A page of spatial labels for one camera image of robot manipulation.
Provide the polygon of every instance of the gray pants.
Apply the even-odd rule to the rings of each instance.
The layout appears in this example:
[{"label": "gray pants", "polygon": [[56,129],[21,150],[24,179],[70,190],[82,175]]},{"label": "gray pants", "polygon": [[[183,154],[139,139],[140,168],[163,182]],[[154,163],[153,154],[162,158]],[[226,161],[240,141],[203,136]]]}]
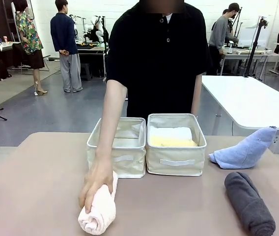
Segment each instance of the gray pants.
[{"label": "gray pants", "polygon": [[70,92],[80,91],[82,89],[81,81],[81,62],[78,54],[60,55],[61,74],[63,79],[63,90]]}]

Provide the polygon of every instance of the dark gray towel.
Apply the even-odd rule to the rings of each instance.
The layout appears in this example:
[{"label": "dark gray towel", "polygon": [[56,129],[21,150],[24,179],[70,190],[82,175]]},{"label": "dark gray towel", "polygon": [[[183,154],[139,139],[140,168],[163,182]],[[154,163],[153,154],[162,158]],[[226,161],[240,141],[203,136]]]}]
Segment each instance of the dark gray towel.
[{"label": "dark gray towel", "polygon": [[273,235],[275,221],[249,176],[240,172],[230,173],[224,185],[242,226],[253,236]]}]

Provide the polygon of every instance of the hand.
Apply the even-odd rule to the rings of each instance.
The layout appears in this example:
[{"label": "hand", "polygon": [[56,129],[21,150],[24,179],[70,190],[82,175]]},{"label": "hand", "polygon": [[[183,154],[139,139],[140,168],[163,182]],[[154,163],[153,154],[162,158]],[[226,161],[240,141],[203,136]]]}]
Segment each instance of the hand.
[{"label": "hand", "polygon": [[79,195],[79,204],[90,213],[91,204],[98,189],[106,184],[112,193],[113,171],[110,159],[95,157],[95,161],[85,176],[84,187]]},{"label": "hand", "polygon": [[59,50],[59,53],[61,55],[65,55],[65,56],[68,56],[69,55],[69,52],[67,50]]},{"label": "hand", "polygon": [[29,40],[27,39],[27,38],[23,38],[23,41],[25,42],[25,43],[27,43],[27,44],[29,44]]}]

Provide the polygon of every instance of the navy jacket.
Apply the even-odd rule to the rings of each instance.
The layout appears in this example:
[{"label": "navy jacket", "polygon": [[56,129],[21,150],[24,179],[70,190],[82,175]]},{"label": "navy jacket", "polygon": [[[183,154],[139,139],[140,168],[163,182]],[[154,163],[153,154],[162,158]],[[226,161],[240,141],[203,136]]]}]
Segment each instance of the navy jacket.
[{"label": "navy jacket", "polygon": [[51,36],[56,52],[67,50],[70,55],[77,54],[74,21],[64,13],[57,13],[50,21]]}]

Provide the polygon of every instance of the fabric storage basket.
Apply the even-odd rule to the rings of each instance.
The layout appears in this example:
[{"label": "fabric storage basket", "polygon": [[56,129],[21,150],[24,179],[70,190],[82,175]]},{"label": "fabric storage basket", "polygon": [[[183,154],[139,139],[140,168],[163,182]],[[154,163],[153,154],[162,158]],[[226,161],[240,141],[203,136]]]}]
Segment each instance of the fabric storage basket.
[{"label": "fabric storage basket", "polygon": [[[87,141],[87,160],[91,167],[98,145],[101,119]],[[142,118],[120,118],[112,146],[113,170],[119,178],[141,178],[145,175],[146,121]]]},{"label": "fabric storage basket", "polygon": [[[152,128],[190,128],[198,147],[157,147],[151,145]],[[147,123],[147,171],[158,175],[200,176],[205,161],[206,140],[192,114],[151,114]]]}]

